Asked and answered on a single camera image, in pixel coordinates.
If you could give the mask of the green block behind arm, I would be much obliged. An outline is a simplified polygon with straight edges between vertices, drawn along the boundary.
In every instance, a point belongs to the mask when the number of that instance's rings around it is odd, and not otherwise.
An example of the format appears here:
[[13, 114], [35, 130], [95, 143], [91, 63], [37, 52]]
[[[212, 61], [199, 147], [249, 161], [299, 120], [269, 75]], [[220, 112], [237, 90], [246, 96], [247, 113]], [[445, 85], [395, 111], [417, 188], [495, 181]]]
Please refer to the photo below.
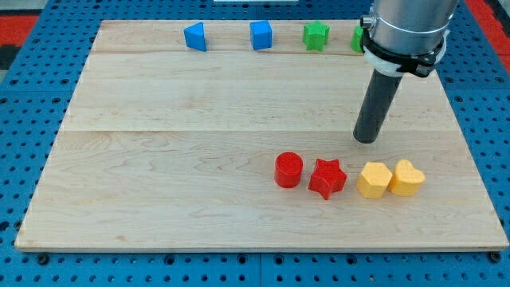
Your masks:
[[357, 25], [351, 36], [351, 49], [357, 53], [363, 52], [363, 28]]

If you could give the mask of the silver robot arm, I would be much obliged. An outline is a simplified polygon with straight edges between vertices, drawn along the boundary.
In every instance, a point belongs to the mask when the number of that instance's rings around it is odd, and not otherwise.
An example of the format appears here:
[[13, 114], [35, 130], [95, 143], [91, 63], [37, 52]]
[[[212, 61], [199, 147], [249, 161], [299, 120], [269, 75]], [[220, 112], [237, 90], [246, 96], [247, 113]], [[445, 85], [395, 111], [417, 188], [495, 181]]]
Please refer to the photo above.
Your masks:
[[374, 0], [360, 25], [385, 50], [422, 55], [442, 43], [457, 4], [458, 0]]

